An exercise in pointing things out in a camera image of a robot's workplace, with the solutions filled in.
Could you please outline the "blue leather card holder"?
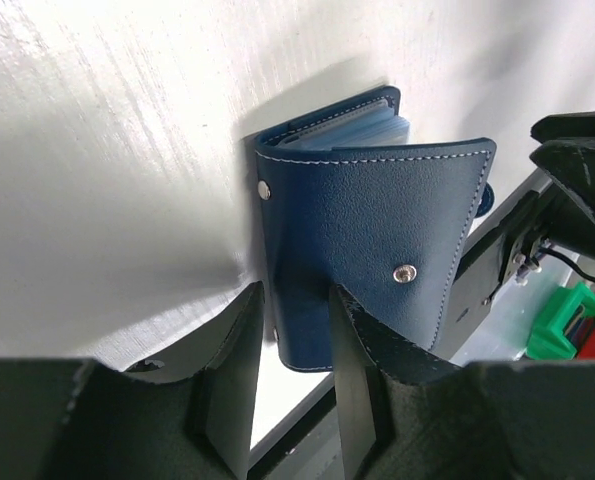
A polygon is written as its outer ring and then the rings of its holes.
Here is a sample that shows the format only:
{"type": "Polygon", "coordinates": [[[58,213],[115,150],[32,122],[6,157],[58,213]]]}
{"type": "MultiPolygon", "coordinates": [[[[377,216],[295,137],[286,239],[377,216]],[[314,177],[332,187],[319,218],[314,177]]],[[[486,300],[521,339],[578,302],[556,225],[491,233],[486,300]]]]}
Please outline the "blue leather card holder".
{"type": "Polygon", "coordinates": [[[255,139],[278,351],[292,370],[331,369],[335,284],[422,348],[437,341],[496,145],[411,144],[399,103],[383,86],[255,139]]]}

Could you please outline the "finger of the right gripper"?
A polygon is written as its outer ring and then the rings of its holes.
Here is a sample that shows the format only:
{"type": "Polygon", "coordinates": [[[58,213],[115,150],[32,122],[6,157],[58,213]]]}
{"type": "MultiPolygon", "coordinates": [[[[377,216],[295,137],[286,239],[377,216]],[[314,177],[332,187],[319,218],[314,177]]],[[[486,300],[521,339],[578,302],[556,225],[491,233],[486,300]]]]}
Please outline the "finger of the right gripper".
{"type": "Polygon", "coordinates": [[[570,199],[552,240],[595,259],[595,112],[549,115],[531,136],[531,161],[570,199]]]}

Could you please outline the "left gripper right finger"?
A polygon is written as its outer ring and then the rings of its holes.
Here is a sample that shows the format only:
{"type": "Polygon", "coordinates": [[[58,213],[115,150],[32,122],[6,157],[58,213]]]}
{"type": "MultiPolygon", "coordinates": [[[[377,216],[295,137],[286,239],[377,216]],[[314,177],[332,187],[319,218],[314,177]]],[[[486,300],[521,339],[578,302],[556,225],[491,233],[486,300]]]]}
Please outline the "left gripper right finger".
{"type": "Polygon", "coordinates": [[[595,361],[463,367],[329,292],[349,479],[595,479],[595,361]]]}

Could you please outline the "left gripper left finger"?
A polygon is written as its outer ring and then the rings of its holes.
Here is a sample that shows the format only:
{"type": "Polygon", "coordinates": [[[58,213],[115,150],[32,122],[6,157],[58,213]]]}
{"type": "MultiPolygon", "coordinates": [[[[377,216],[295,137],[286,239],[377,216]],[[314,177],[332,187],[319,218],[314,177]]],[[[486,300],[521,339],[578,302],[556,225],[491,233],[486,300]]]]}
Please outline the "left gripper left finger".
{"type": "Polygon", "coordinates": [[[243,479],[264,291],[126,371],[0,358],[0,479],[243,479]]]}

